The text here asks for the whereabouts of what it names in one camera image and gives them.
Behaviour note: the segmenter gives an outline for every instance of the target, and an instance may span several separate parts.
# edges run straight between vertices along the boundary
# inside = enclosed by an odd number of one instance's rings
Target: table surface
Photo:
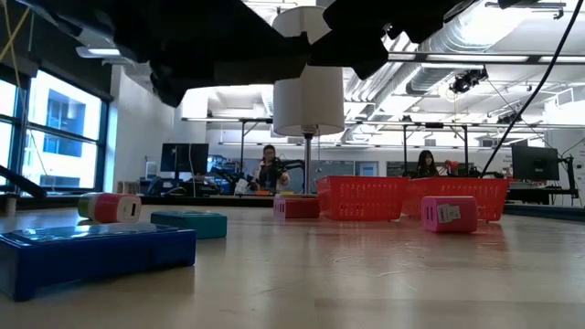
[[[472,235],[417,220],[283,221],[266,208],[205,209],[226,239],[192,268],[81,282],[30,302],[0,295],[5,328],[582,328],[585,226],[504,216]],[[76,225],[74,209],[0,218],[0,232]]]

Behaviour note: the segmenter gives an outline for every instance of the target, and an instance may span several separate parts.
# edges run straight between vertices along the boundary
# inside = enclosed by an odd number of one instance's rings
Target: red plastic basket
[[[334,220],[400,218],[408,178],[328,176],[317,180],[319,207]]]
[[[402,203],[402,213],[420,216],[424,196],[475,196],[478,218],[497,221],[504,211],[507,179],[435,177],[411,179]]]

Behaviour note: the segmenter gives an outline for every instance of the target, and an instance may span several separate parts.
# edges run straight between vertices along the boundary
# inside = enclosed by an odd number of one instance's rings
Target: white lamp shade
[[[313,43],[329,32],[324,8],[300,6],[276,16],[272,27],[285,37],[306,31]],[[340,133],[344,123],[342,68],[304,68],[299,79],[274,84],[273,130],[284,136],[314,136]]]

